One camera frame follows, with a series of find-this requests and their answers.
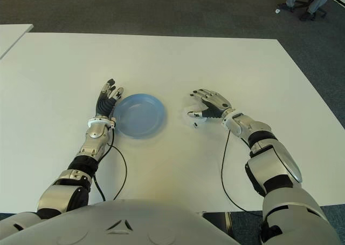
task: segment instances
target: blue plate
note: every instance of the blue plate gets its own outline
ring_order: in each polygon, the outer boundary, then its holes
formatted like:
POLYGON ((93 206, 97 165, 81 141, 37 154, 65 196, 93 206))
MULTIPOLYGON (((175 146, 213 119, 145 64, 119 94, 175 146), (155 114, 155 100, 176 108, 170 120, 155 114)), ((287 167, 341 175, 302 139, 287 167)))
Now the blue plate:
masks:
POLYGON ((116 128, 133 138, 144 138, 156 133, 165 119, 163 104, 147 94, 125 98, 115 107, 116 128))

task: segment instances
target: silver robot arm segment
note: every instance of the silver robot arm segment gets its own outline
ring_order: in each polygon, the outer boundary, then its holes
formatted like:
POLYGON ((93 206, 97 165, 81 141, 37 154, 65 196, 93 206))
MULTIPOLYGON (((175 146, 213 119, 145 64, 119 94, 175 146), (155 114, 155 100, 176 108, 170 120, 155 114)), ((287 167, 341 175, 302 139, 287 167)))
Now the silver robot arm segment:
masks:
POLYGON ((96 104, 96 115, 88 121, 85 142, 67 170, 42 194, 36 213, 19 213, 0 221, 0 240, 34 224, 88 204, 92 177, 98 169, 108 131, 115 127, 115 119, 109 119, 123 88, 115 90, 115 81, 110 79, 102 88, 96 104))
POLYGON ((264 244, 340 244, 316 201, 301 188, 301 172, 269 125, 255 121, 215 91, 195 90, 191 96, 204 103, 205 111, 191 117, 221 118, 222 125, 250 148, 245 171, 254 189, 264 197, 261 241, 264 244))

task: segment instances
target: wire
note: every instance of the wire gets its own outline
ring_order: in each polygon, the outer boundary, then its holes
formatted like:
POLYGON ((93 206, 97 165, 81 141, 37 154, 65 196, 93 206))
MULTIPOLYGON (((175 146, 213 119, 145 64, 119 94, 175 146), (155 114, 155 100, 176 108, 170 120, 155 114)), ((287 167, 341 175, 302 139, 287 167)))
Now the wire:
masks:
POLYGON ((222 169, 220 170, 220 178, 222 179, 222 186, 223 186, 224 193, 226 194, 227 198, 229 198, 229 200, 230 200, 235 206, 237 206, 239 209, 241 209, 242 211, 244 211, 244 212, 246 212, 246 213, 249 213, 249 214, 252 214, 252 215, 255 215, 255 216, 258 216, 258 217, 262 217, 262 216, 259 215, 259 214, 255 214, 255 213, 248 212, 247 210, 243 209, 241 206, 239 206, 238 204, 236 204, 236 203, 230 198, 230 196, 227 194, 227 191, 225 190, 224 181, 223 181, 223 168, 224 168, 224 160, 225 160, 226 148, 227 148, 227 143, 229 142, 230 133, 231 133, 231 131, 229 130, 229 133, 227 134, 225 149, 224 149, 224 155, 223 155, 223 161, 222 161, 222 169))
MULTIPOLYGON (((114 132, 114 129, 112 129, 113 131, 112 131, 112 145, 113 145, 113 143, 114 143, 114 137, 115 137, 115 132, 114 132)), ((103 154, 102 155, 102 157, 99 159, 99 161, 97 162, 97 165, 102 161, 102 159, 110 152, 110 150, 111 150, 112 148, 110 147, 108 150, 107 150, 107 152, 105 153, 105 154, 103 154)), ((97 188, 97 190, 98 190, 98 192, 99 192, 99 194, 101 195, 101 197, 102 197, 102 200, 103 200, 103 202, 105 202, 106 201, 106 197, 104 196, 104 193, 103 193, 103 191, 102 191, 102 189, 101 189, 101 187, 99 186, 99 184, 98 184, 98 182, 97 182, 97 178, 96 178, 96 174, 93 174, 93 180, 94 180, 94 182, 95 182, 95 185, 96 185, 96 188, 97 188)))
POLYGON ((96 185, 96 188, 98 190, 98 192, 100 193, 100 195, 102 196, 102 199, 103 199, 103 202, 106 201, 106 197, 104 196, 104 193, 101 189, 101 187, 99 186, 98 182, 97 182, 97 179, 96 179, 96 175, 94 174, 93 175, 93 181, 95 182, 95 185, 96 185))
MULTIPOLYGON (((113 138, 112 138, 112 144, 111 144, 111 146, 113 146, 113 144, 114 144, 114 136, 115 136, 115 132, 114 132, 114 129, 112 129, 113 131, 113 138)), ((99 164, 101 161, 102 161, 102 159, 110 152, 110 150, 111 150, 112 148, 111 147, 109 147, 109 149, 107 150, 107 152, 105 153, 105 154, 103 154, 103 156, 99 159, 99 161, 98 161, 98 163, 97 164, 99 164)))
POLYGON ((114 148, 115 150, 117 150, 119 152, 119 154, 122 156, 122 159, 123 159, 123 162, 125 163, 125 169, 126 169, 126 173, 125 173, 125 179, 123 180, 123 183, 122 183, 122 186, 120 188, 120 190, 118 191, 118 193, 115 195, 114 199, 115 200, 118 195, 121 193, 125 183, 126 183, 126 180, 127 180, 127 173, 128 173, 128 169, 127 169, 127 163, 126 163, 126 160, 125 160, 125 156, 123 156, 122 152, 120 152, 120 150, 118 148, 116 148, 115 146, 113 145, 110 145, 110 147, 114 148))

